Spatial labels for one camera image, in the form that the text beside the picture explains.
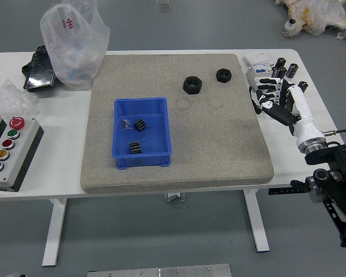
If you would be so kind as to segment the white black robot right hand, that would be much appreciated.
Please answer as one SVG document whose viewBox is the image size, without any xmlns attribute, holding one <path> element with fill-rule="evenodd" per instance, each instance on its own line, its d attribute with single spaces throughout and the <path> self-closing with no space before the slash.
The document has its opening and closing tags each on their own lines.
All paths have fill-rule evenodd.
<svg viewBox="0 0 346 277">
<path fill-rule="evenodd" d="M 255 94 L 259 109 L 289 127 L 303 154 L 326 148 L 325 135 L 314 125 L 304 89 L 280 78 L 258 78 Z"/>
</svg>

